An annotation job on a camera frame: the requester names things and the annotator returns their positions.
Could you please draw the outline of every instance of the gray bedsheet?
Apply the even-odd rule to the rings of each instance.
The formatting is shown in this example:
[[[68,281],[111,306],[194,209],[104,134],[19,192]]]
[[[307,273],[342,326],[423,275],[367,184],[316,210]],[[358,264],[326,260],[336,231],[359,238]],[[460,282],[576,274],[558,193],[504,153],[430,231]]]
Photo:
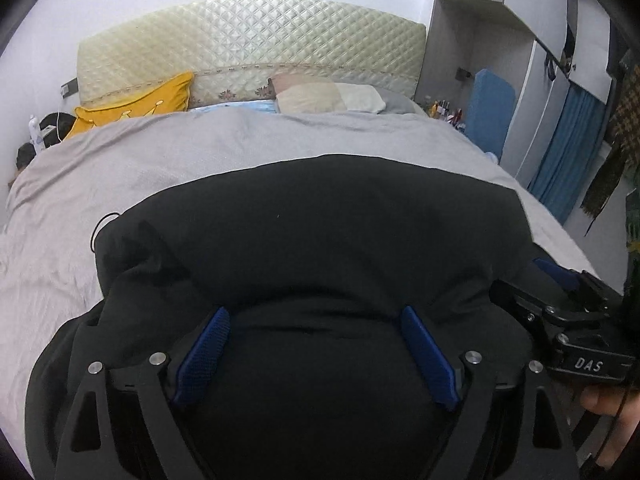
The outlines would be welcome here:
[[[90,251],[96,222],[169,186],[327,153],[382,156],[511,187],[534,240],[561,265],[593,272],[544,206],[448,124],[425,116],[223,108],[96,128],[37,156],[7,202],[0,235],[0,427],[23,463],[31,368],[66,320],[102,299]]]

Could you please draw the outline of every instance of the metal screw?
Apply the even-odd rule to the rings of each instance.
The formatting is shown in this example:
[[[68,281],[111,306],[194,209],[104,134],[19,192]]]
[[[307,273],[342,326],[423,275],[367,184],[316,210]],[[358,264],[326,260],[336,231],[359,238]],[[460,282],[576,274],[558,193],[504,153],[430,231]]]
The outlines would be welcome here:
[[[102,363],[100,361],[94,361],[87,368],[87,371],[91,375],[95,375],[95,374],[99,373],[101,370],[102,370]]]
[[[150,357],[149,357],[149,362],[153,366],[161,365],[165,361],[166,361],[166,354],[164,354],[162,352],[156,352],[155,354],[151,354]]]
[[[475,350],[470,350],[465,354],[465,359],[469,363],[477,365],[480,361],[482,361],[482,354],[480,352],[476,352]]]
[[[542,370],[544,370],[542,363],[540,361],[529,361],[529,370],[531,370],[535,374],[539,374]]]

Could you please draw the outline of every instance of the black cable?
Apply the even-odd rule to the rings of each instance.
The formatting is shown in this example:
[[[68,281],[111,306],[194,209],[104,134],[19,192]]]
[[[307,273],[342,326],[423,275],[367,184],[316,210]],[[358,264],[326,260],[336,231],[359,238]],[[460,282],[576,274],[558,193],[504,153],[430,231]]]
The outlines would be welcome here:
[[[100,224],[101,224],[104,220],[106,220],[107,218],[109,218],[110,216],[120,216],[120,213],[116,213],[116,212],[108,213],[108,214],[106,214],[105,216],[103,216],[102,218],[100,218],[100,219],[98,220],[98,223],[97,223],[97,224],[95,225],[95,227],[94,227],[94,232],[93,232],[93,233],[91,233],[91,239],[89,240],[89,248],[91,249],[91,252],[92,252],[93,254],[95,254],[95,245],[94,245],[94,243],[95,243],[95,234],[96,234],[96,231],[98,230],[98,227],[100,227]]]

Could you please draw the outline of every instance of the plaid cloth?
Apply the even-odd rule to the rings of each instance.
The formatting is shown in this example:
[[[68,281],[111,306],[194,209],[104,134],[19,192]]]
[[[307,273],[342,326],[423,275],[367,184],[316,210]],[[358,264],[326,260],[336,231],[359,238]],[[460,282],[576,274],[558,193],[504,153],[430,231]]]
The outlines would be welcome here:
[[[625,171],[640,182],[640,65],[625,77],[620,102],[609,121],[613,133],[611,152],[598,170],[582,200],[582,209],[596,219],[607,205]]]

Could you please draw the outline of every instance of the blue curtain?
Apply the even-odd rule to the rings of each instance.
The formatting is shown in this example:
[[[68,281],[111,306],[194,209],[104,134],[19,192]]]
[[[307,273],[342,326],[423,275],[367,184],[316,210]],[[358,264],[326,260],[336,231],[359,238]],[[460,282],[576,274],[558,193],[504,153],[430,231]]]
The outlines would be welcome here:
[[[554,136],[530,193],[564,224],[602,143],[605,105],[571,83]]]

